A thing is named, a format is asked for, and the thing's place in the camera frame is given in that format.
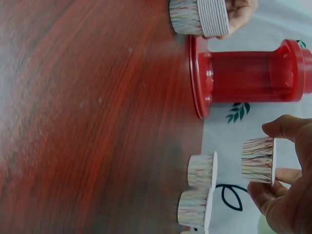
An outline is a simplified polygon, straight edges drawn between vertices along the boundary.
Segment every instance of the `white tablecloth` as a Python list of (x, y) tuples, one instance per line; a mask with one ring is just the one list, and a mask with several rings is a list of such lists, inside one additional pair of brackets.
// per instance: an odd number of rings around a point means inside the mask
[[(259, 10), (251, 23), (226, 40), (209, 41), (211, 51), (275, 50), (283, 39), (300, 39), (312, 50), (312, 9), (298, 0), (259, 0)], [(214, 192), (210, 234), (256, 234), (260, 213), (243, 190), (247, 182), (240, 176), (243, 140), (261, 137), (261, 125), (283, 114), (312, 117), (312, 95), (299, 103), (249, 103), (244, 116), (228, 123), (233, 103), (214, 105), (205, 121), (202, 153), (218, 152), (220, 187)], [(277, 142), (277, 166), (299, 167), (293, 144)]]

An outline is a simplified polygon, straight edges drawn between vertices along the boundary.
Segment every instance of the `wood grain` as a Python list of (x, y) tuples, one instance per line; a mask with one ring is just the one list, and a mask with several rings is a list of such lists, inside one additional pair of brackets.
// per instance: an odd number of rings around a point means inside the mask
[(0, 0), (0, 233), (178, 233), (189, 79), (165, 0)]

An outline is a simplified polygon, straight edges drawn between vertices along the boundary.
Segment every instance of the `green leaf print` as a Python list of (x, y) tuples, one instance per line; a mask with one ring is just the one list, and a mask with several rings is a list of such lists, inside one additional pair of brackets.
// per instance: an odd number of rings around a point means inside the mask
[(239, 118), (240, 118), (240, 120), (243, 119), (244, 114), (245, 114), (245, 110), (244, 110), (244, 106), (242, 106), (242, 108), (240, 108), (240, 111), (239, 111)]
[(229, 118), (228, 123), (230, 123), (233, 120), (234, 115), (228, 115), (226, 118)]
[(236, 120), (238, 119), (238, 117), (239, 117), (239, 113), (237, 112), (235, 115), (234, 115), (234, 122), (236, 122)]
[(234, 112), (236, 112), (236, 111), (238, 111), (238, 108), (237, 108), (237, 107), (235, 107), (235, 108), (231, 109), (230, 111), (234, 111)]
[(245, 103), (244, 105), (245, 105), (245, 108), (246, 108), (246, 113), (248, 114), (249, 111), (250, 111), (250, 105), (249, 105), (249, 103)]
[(305, 49), (307, 47), (307, 45), (305, 44), (305, 42), (303, 40), (297, 40), (297, 43), (303, 49)]
[(242, 120), (250, 111), (249, 103), (234, 103), (229, 115), (226, 116), (228, 123), (235, 123), (238, 119)]

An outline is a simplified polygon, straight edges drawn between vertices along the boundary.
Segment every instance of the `red plastic lid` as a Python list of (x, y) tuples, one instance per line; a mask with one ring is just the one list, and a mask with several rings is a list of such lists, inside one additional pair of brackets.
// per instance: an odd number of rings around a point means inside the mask
[(288, 101), (300, 101), (305, 90), (305, 70), (301, 48), (295, 40), (284, 40), (282, 46), (286, 46), (292, 60), (293, 88)]
[(207, 40), (202, 37), (189, 37), (190, 74), (193, 98), (200, 119), (208, 117), (213, 102), (213, 71), (211, 53), (207, 49)]
[(308, 49), (302, 49), (301, 52), (306, 72), (304, 93), (310, 94), (312, 93), (312, 54)]

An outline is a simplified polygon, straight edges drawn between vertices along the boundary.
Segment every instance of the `stack of paper cups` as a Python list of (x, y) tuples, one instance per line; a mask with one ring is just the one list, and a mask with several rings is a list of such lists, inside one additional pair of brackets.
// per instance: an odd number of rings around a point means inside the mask
[(218, 158), (215, 152), (212, 155), (191, 156), (188, 167), (189, 186), (215, 190), (217, 178)]
[(213, 191), (189, 190), (181, 195), (177, 219), (180, 225), (208, 233), (213, 205)]
[(276, 170), (276, 143), (265, 137), (248, 140), (242, 151), (242, 177), (254, 182), (274, 184)]
[(169, 10), (176, 33), (206, 37), (229, 34), (225, 0), (171, 0)]

